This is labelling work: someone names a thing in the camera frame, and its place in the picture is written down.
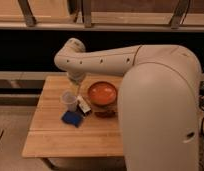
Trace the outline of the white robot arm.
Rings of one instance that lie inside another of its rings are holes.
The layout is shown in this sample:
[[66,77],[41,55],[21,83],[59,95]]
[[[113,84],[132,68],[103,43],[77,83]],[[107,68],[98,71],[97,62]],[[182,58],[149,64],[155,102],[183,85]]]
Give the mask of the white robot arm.
[[199,171],[196,55],[180,45],[137,45],[86,52],[69,39],[55,65],[80,82],[87,72],[122,78],[118,118],[127,171]]

